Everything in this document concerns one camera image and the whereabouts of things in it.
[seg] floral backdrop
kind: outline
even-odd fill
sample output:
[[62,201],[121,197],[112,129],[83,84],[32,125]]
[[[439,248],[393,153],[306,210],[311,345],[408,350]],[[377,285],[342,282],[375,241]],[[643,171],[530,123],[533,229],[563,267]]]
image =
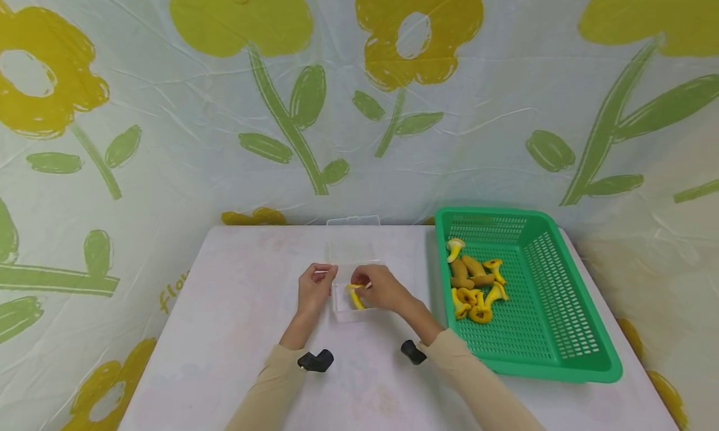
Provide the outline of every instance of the floral backdrop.
[[553,215],[714,429],[718,29],[719,0],[0,0],[0,429],[115,430],[212,226],[467,204]]

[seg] person's right hand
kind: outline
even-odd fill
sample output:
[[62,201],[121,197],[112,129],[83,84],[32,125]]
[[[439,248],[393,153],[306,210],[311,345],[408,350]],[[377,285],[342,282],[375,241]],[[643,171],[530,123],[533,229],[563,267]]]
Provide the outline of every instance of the person's right hand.
[[370,264],[358,266],[351,277],[352,284],[369,284],[369,288],[355,289],[361,299],[367,299],[377,308],[399,310],[415,302],[415,298],[402,286],[387,266]]

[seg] person's left hand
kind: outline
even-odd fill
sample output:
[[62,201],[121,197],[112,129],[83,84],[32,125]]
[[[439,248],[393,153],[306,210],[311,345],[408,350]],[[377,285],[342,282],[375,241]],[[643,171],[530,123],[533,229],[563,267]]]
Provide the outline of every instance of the person's left hand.
[[300,276],[297,314],[319,316],[330,295],[332,280],[337,276],[337,266],[312,263]]

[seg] green basket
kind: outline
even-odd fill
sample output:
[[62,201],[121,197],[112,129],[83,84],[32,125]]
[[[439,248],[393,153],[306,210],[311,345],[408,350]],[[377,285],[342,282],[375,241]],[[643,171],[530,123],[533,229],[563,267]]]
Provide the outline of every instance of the green basket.
[[[552,218],[509,208],[442,208],[435,220],[449,327],[490,369],[572,383],[621,378],[619,356]],[[510,300],[492,305],[489,323],[454,318],[451,238],[465,242],[460,255],[504,261]]]

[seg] black rubber piece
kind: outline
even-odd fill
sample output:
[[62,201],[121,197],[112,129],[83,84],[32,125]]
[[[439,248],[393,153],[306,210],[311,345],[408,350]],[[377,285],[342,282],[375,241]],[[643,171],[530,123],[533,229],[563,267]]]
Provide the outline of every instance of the black rubber piece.
[[427,355],[418,349],[412,341],[404,341],[400,347],[400,351],[416,366],[424,363],[424,360],[427,359]]
[[331,351],[325,349],[319,352],[317,356],[314,356],[311,352],[306,352],[297,360],[297,365],[309,372],[325,373],[334,361],[335,356],[332,355]]

